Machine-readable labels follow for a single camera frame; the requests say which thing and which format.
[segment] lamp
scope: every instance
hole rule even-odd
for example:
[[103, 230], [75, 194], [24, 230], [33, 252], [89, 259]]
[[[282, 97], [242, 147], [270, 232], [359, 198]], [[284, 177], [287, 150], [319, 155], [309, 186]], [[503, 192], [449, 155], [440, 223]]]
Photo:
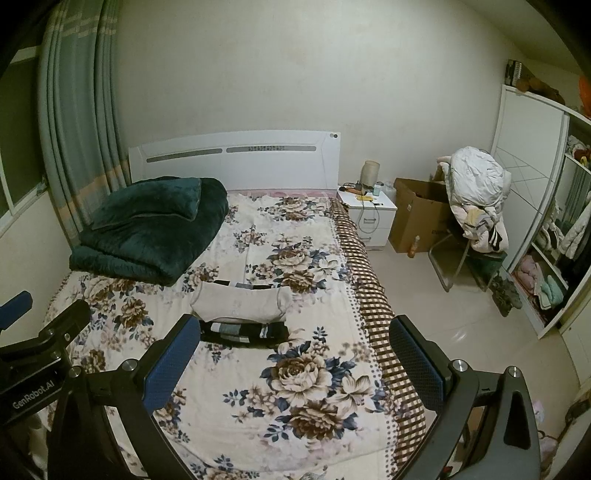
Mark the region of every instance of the lamp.
[[366, 160], [361, 168], [359, 182], [364, 192], [372, 192], [378, 181], [379, 163], [373, 160]]

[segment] white nightstand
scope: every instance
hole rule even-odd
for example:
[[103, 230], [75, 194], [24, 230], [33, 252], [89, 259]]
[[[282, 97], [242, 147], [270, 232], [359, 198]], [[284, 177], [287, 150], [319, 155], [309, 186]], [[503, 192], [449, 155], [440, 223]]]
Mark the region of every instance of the white nightstand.
[[380, 250], [386, 246], [396, 205], [384, 192], [374, 197], [373, 202], [361, 202], [354, 193], [341, 192], [339, 198], [349, 206], [349, 217], [357, 225], [357, 234], [368, 250]]

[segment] bottle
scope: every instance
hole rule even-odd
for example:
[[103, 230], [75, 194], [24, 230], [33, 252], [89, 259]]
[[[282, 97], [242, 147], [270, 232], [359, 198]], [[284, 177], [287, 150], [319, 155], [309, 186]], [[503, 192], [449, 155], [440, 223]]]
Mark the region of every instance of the bottle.
[[408, 249], [407, 255], [409, 258], [414, 258], [414, 254], [417, 253], [418, 243], [419, 243], [420, 239], [421, 239], [421, 237], [419, 235], [417, 235], [414, 238], [413, 244]]

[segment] teal curtain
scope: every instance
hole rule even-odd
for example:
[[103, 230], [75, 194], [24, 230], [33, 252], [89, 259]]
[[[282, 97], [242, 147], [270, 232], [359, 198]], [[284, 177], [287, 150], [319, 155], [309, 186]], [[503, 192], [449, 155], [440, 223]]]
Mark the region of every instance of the teal curtain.
[[130, 184], [115, 99], [118, 0], [63, 0], [41, 48], [38, 113], [51, 194], [71, 244], [115, 190]]

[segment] floral bedspread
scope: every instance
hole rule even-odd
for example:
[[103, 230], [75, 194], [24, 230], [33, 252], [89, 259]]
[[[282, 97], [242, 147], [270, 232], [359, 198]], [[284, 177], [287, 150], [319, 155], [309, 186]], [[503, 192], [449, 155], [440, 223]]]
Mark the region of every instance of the floral bedspread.
[[[174, 286], [73, 272], [46, 321], [85, 299], [92, 321], [70, 356], [98, 372], [140, 358], [164, 337], [191, 312], [199, 282], [289, 286], [289, 342], [275, 351], [202, 342], [167, 406], [154, 413], [159, 425], [198, 479], [299, 479], [313, 471], [330, 480], [356, 468], [387, 478], [382, 453], [394, 449], [397, 431], [386, 425], [405, 416], [405, 404], [382, 382], [356, 320], [330, 200], [231, 194], [229, 203], [217, 237]], [[108, 413], [128, 463], [140, 471], [116, 410]], [[48, 408], [48, 426], [52, 416]]]

